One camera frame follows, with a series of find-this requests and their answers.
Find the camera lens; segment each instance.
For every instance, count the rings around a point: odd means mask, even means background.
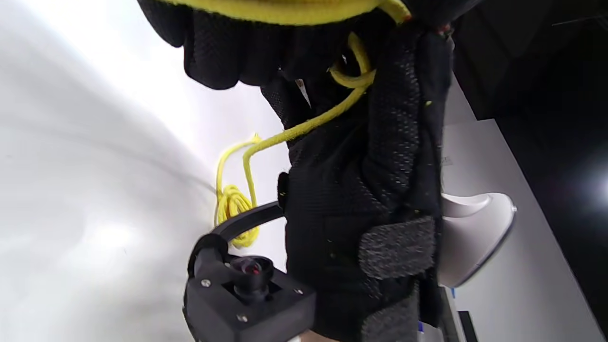
[[[235,293],[245,302],[263,301],[274,274],[272,261],[260,256],[236,257],[230,261]]]
[[[235,259],[231,263],[232,268],[240,270],[245,274],[260,274],[262,272],[262,265],[254,257],[240,257]]]

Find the glove fingers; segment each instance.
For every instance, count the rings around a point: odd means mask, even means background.
[[[239,80],[239,58],[249,23],[195,10],[184,43],[184,69],[212,89],[229,89]]]
[[[392,32],[379,57],[370,93],[367,158],[378,172],[391,174],[393,184],[407,187],[409,183],[420,147],[420,126],[428,120],[443,123],[450,60],[445,39],[415,23]]]
[[[313,117],[308,102],[295,82],[279,75],[261,91],[286,130]]]
[[[184,45],[192,9],[158,0],[137,0],[156,33],[173,47]]]
[[[282,71],[288,80],[317,77],[340,57],[357,18],[294,30],[283,56]]]
[[[264,86],[277,75],[291,28],[259,23],[250,23],[250,26],[240,80],[248,85]]]

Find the yellow rope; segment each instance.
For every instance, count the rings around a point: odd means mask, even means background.
[[[231,217],[254,208],[251,201],[249,201],[249,199],[236,186],[228,185],[224,188],[224,190],[222,190],[222,176],[224,175],[224,165],[226,165],[226,160],[228,160],[228,157],[231,154],[244,147],[255,145],[261,141],[262,139],[260,136],[255,134],[254,137],[249,141],[230,148],[222,155],[222,158],[219,159],[218,173],[215,178],[215,189],[218,199],[215,215],[215,226],[224,223]],[[232,245],[237,248],[249,247],[255,241],[255,239],[257,239],[259,232],[260,229],[258,227],[250,229],[232,240]]]
[[[341,21],[361,13],[369,12],[379,7],[390,15],[397,24],[403,23],[411,17],[407,7],[400,0],[167,0],[175,3],[187,4],[195,8],[204,9],[208,12],[220,13],[236,19],[261,21],[271,24],[283,25],[307,25],[322,24],[332,21]],[[218,208],[216,225],[234,217],[241,212],[250,210],[257,206],[255,187],[251,175],[251,157],[259,151],[281,144],[307,134],[313,129],[336,118],[352,107],[365,94],[367,88],[373,83],[376,75],[375,70],[370,70],[370,62],[365,53],[363,43],[354,33],[348,36],[348,47],[353,51],[361,75],[352,77],[344,75],[336,66],[330,68],[330,73],[335,81],[353,91],[341,103],[327,112],[308,120],[300,125],[292,127],[284,132],[261,140],[257,134],[248,142],[237,145],[228,150],[221,158],[218,166],[217,191]],[[243,166],[251,201],[241,193],[234,185],[227,186],[223,192],[221,189],[222,173],[228,156],[235,151],[253,145],[243,155]],[[232,241],[237,248],[250,246],[259,233],[256,227],[240,235]]]
[[[279,25],[336,23],[367,13],[382,0],[164,0],[230,18]]]

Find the white wall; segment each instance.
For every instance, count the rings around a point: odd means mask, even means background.
[[[0,341],[191,341],[185,266],[215,164],[277,118],[257,89],[189,80],[135,1],[2,1],[0,44]],[[262,203],[288,165],[264,153]],[[225,179],[245,189],[238,158]],[[274,227],[253,251],[280,265]]]

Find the hand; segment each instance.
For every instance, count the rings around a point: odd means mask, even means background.
[[[369,50],[377,71],[367,95],[288,142],[292,168],[279,183],[287,269],[317,291],[313,331],[343,342],[415,341],[419,315],[436,325],[440,312],[434,265],[451,49],[408,23]],[[344,55],[347,70],[356,66]],[[304,84],[310,105],[282,77],[262,88],[286,129],[350,92],[327,74]]]
[[[161,38],[184,47],[186,74],[212,89],[231,88],[239,81],[265,86],[279,69],[288,80],[318,77],[339,59],[351,31],[384,30],[374,25],[378,21],[373,17],[383,15],[380,10],[339,23],[281,26],[234,20],[160,0],[137,1]],[[413,16],[428,27],[447,24],[478,2],[404,0]]]

